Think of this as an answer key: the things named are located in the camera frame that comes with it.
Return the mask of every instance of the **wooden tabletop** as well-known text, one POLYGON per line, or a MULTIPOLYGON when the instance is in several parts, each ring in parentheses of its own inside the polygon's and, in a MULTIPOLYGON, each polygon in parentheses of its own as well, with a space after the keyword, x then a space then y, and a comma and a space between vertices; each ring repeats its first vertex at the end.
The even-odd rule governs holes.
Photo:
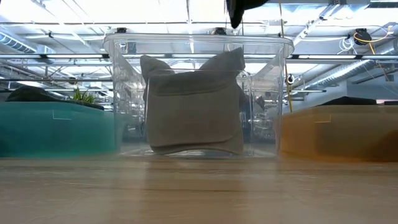
POLYGON ((398 164, 0 160, 1 223, 398 223, 398 164))

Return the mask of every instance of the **beige cloth bag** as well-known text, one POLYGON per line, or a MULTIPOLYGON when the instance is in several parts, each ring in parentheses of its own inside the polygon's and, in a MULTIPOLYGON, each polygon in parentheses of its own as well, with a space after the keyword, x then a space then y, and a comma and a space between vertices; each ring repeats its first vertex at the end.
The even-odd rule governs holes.
POLYGON ((236 76, 244 67, 242 48, 216 55, 200 70, 185 73, 174 73, 165 62, 142 56, 146 134, 152 150, 242 154, 239 111, 247 99, 236 76))

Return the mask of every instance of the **green plant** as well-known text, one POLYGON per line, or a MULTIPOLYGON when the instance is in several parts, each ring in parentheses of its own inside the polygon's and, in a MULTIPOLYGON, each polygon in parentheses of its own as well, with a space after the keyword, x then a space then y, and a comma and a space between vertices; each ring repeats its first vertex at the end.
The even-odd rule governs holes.
POLYGON ((88 91, 85 91, 83 94, 81 94, 79 87, 75 89, 75 94, 72 99, 87 103, 94 103, 94 96, 89 94, 88 91))

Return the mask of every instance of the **wooden table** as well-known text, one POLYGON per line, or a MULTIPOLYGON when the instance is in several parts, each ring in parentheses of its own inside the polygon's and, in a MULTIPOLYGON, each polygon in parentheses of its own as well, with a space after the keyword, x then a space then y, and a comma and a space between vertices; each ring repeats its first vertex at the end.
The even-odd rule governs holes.
POLYGON ((1 223, 398 223, 398 164, 0 160, 1 223))

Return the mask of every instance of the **clear plastic bin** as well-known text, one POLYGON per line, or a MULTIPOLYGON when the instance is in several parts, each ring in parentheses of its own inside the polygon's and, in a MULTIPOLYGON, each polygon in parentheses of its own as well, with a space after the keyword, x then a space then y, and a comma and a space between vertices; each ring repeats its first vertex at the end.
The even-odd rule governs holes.
POLYGON ((112 34, 104 48, 123 155, 277 155, 290 40, 112 34))

